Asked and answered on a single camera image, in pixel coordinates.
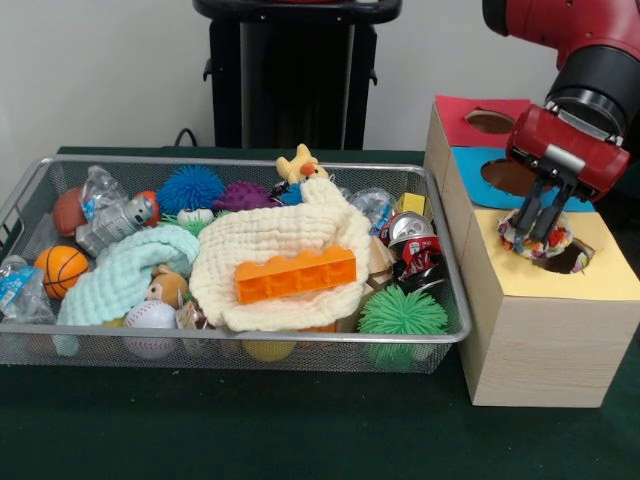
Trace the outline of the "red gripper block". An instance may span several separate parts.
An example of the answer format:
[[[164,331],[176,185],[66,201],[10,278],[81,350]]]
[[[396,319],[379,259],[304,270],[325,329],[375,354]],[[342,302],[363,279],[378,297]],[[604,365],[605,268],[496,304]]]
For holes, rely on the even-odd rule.
[[[622,177],[630,161],[629,152],[616,141],[586,133],[537,105],[529,106],[516,121],[506,153],[539,175],[510,219],[517,235],[528,234],[535,223],[530,233],[534,241],[548,240],[572,195],[581,201],[598,200]],[[540,211],[546,182],[556,187],[566,183]]]

